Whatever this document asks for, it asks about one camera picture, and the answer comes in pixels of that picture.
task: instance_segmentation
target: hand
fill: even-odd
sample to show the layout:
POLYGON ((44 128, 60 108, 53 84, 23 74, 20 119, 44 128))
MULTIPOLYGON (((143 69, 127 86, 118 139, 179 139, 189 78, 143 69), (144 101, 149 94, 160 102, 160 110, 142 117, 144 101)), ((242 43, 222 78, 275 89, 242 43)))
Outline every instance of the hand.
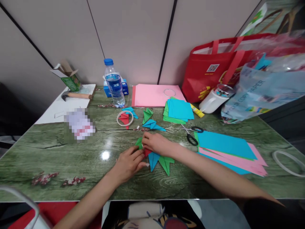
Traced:
POLYGON ((144 150, 138 149, 139 146, 133 146, 121 153, 114 167, 108 172, 114 181, 119 182, 119 185, 128 181, 141 168, 147 166, 145 162, 141 162, 144 158, 144 150))
POLYGON ((178 143, 171 142, 161 134, 151 134, 144 132, 142 144, 144 149, 149 149, 161 156, 169 156, 180 146, 178 143))

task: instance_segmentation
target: yellow glue stick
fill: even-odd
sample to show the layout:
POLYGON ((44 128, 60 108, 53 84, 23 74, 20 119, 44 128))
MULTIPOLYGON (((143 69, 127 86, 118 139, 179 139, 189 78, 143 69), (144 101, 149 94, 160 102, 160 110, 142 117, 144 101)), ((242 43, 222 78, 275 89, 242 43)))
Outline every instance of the yellow glue stick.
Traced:
POLYGON ((194 107, 193 104, 191 104, 191 107, 192 107, 193 112, 196 115, 198 115, 199 118, 202 118, 204 116, 204 113, 202 113, 200 110, 198 110, 196 107, 194 107))

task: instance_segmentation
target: wooden hammer handle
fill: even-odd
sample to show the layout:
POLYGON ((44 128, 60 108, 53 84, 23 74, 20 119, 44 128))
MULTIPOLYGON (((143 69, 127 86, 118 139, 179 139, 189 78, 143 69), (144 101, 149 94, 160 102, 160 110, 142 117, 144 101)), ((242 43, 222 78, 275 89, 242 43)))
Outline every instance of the wooden hammer handle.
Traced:
POLYGON ((81 98, 81 99, 92 99, 92 95, 90 94, 79 94, 79 93, 68 93, 69 97, 73 97, 73 98, 81 98))

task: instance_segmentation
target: pink paper stack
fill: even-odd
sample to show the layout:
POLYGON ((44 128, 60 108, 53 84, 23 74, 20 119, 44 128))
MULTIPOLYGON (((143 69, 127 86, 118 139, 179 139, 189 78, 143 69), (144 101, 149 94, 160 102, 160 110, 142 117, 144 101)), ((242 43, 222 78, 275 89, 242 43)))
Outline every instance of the pink paper stack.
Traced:
POLYGON ((259 175, 261 177, 265 177, 266 175, 268 175, 268 173, 266 172, 263 166, 268 166, 268 165, 266 164, 265 160, 262 158, 256 147, 250 143, 248 143, 248 145, 255 154, 255 156, 257 157, 257 160, 251 161, 234 155, 218 152, 212 149, 201 148, 201 147, 199 148, 199 152, 204 155, 215 158, 217 160, 220 160, 222 162, 228 163, 230 165, 247 170, 253 174, 259 175))
POLYGON ((138 84, 132 88, 132 107, 164 107, 170 97, 185 101, 178 85, 138 84))

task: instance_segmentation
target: green wood-grain tabletop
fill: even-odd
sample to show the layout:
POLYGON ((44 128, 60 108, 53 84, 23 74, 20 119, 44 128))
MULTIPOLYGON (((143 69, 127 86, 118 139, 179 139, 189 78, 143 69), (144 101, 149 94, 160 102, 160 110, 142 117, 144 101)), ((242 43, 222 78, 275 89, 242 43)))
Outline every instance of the green wood-grain tabletop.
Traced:
MULTIPOLYGON (((116 122, 121 109, 99 107, 112 103, 107 98, 103 86, 98 86, 88 107, 90 117, 95 120, 96 134, 83 143, 69 141, 69 133, 64 123, 33 125, 0 160, 0 185, 13 186, 34 201, 77 201, 80 200, 112 168, 119 154, 135 145, 143 132, 144 108, 134 108, 139 119, 134 119, 129 130, 116 122), (33 177, 57 173, 46 185, 32 185, 33 177), (86 177, 83 183, 63 186, 67 179, 75 176, 86 177)), ((125 96, 126 105, 131 106, 132 89, 125 96)), ((163 121, 164 108, 151 108, 152 119, 166 129, 160 133, 171 141, 178 142, 196 152, 186 139, 186 132, 180 124, 163 121)), ((305 157, 259 117, 241 124, 223 125, 216 116, 206 114, 203 118, 195 115, 185 126, 199 126, 207 131, 240 137, 256 146, 269 167, 268 176, 244 175, 261 189, 275 198, 305 198, 305 178, 295 177, 281 169, 272 159, 272 152, 288 152, 303 163, 305 157)), ((279 155, 281 162, 294 172, 300 172, 291 159, 279 155)), ((153 172, 144 168, 127 183, 121 185, 111 196, 111 200, 154 200, 154 199, 219 199, 225 198, 191 169, 179 162, 170 165, 170 176, 157 163, 153 172)), ((20 201, 12 194, 0 191, 0 202, 20 201)))

